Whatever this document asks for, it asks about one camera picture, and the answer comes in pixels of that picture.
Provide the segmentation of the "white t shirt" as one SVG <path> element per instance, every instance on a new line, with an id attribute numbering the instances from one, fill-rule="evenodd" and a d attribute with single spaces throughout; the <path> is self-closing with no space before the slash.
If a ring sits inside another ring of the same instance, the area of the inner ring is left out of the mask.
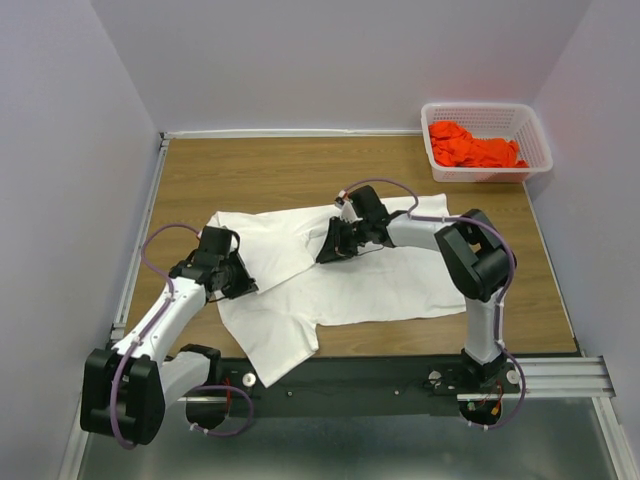
<path id="1" fill-rule="evenodd" d="M 316 328 L 435 318 L 462 313 L 465 301 L 442 257 L 418 248 L 381 249 L 321 265 L 332 205 L 209 220 L 240 236 L 240 255 L 256 292 L 219 305 L 222 322 L 269 387 L 319 348 Z"/>

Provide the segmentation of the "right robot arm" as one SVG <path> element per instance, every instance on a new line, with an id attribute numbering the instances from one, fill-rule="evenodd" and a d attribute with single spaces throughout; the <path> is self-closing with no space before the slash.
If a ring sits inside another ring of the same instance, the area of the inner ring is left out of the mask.
<path id="1" fill-rule="evenodd" d="M 517 262 L 486 215 L 472 209 L 458 217 L 420 216 L 416 205 L 390 212 L 369 185 L 341 192 L 336 204 L 340 214 L 329 220 L 316 262 L 346 261 L 369 243 L 438 252 L 465 299 L 467 337 L 461 351 L 461 382 L 474 392 L 493 384 L 506 363 L 504 299 Z"/>

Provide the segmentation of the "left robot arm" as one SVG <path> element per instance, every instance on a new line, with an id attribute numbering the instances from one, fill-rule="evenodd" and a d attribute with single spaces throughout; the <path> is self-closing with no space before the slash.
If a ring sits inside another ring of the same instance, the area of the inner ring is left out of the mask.
<path id="1" fill-rule="evenodd" d="M 226 402 L 251 399 L 225 380 L 218 350 L 171 346 L 203 308 L 257 291 L 240 256 L 240 236 L 224 227 L 197 231 L 198 246 L 160 275 L 165 287 L 156 302 L 122 340 L 95 349 L 84 365 L 79 424 L 83 431 L 113 437 L 131 450 L 149 444 L 165 412 L 183 395 L 221 392 Z"/>

